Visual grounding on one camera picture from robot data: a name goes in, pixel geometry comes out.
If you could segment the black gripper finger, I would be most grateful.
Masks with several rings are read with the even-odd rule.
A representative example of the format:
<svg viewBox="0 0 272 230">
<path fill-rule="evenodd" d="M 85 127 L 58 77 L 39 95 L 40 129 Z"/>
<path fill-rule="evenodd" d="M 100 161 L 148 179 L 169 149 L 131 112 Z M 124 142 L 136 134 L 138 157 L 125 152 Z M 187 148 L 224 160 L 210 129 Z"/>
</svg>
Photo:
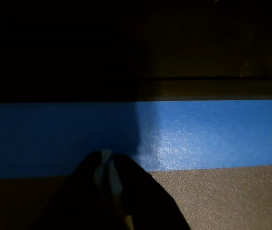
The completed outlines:
<svg viewBox="0 0 272 230">
<path fill-rule="evenodd" d="M 112 152 L 93 152 L 55 194 L 32 229 L 126 230 L 122 194 Z"/>
<path fill-rule="evenodd" d="M 111 157 L 109 183 L 135 230 L 190 229 L 173 197 L 130 157 Z"/>
</svg>

